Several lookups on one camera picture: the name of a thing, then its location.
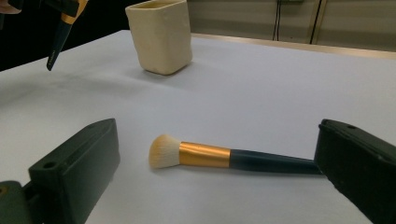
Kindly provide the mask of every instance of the white bristles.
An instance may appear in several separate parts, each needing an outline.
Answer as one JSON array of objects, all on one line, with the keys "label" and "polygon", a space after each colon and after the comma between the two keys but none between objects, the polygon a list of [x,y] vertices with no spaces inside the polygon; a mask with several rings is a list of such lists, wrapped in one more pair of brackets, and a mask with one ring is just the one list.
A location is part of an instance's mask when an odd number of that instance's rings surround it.
[{"label": "white bristles", "polygon": [[180,141],[168,134],[158,136],[149,149],[148,162],[151,168],[179,165],[178,148]]}]

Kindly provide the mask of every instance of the dark green handle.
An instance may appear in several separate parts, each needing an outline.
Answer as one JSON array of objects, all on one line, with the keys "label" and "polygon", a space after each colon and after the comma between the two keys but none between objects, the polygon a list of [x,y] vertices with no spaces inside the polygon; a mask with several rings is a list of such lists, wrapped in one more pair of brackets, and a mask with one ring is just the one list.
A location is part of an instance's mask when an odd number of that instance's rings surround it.
[{"label": "dark green handle", "polygon": [[321,175],[314,161],[275,154],[232,149],[230,168],[285,174]]},{"label": "dark green handle", "polygon": [[55,33],[55,39],[53,40],[52,49],[49,53],[49,59],[47,61],[47,68],[49,70],[52,69],[53,65],[56,62],[56,59],[58,58],[59,53],[61,53],[62,48],[64,47],[64,43],[66,42],[67,37],[69,37],[71,29],[71,24],[68,24],[64,21],[61,21],[59,23],[58,29]]}]

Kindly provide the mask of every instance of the white tabletop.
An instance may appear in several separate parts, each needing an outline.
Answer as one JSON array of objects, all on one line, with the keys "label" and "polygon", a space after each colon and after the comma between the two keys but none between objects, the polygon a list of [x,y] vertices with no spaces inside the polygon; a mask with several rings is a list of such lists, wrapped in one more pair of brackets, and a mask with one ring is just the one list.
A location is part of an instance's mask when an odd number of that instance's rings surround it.
[{"label": "white tabletop", "polygon": [[324,177],[176,166],[151,170],[162,133],[313,159],[322,119],[396,144],[396,62],[194,38],[192,63],[162,77],[138,63],[129,31],[0,73],[0,180],[86,125],[115,118],[121,164],[87,223],[370,221]]}]

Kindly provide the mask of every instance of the wall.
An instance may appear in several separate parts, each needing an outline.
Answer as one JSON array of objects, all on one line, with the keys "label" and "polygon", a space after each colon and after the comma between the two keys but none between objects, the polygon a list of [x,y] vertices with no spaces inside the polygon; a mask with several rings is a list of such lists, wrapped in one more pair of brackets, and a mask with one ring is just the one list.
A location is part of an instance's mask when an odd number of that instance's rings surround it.
[{"label": "wall", "polygon": [[[272,39],[276,0],[187,0],[194,33]],[[309,43],[319,0],[281,7],[279,40]],[[327,0],[316,44],[396,51],[395,0]]]},{"label": "wall", "polygon": [[396,51],[396,1],[327,0],[317,44]]}]

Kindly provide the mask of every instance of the ceramic cup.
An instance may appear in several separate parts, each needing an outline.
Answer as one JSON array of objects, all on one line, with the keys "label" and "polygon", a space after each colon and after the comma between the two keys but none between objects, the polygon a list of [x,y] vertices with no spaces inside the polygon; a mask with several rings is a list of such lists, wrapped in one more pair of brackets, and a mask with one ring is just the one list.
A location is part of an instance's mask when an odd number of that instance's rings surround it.
[{"label": "ceramic cup", "polygon": [[171,75],[190,63],[191,30],[186,0],[152,0],[125,8],[140,65]]}]

